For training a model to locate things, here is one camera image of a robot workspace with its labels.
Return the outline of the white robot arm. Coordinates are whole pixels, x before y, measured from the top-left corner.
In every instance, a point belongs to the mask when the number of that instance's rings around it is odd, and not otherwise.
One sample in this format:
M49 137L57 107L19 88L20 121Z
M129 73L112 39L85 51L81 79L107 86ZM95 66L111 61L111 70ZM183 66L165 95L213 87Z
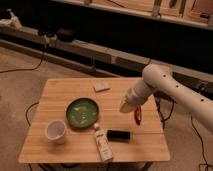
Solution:
M171 69L165 65L149 64L143 69L142 77L125 93L120 111L134 111L156 90L169 95L185 107L213 134L213 101L176 81Z

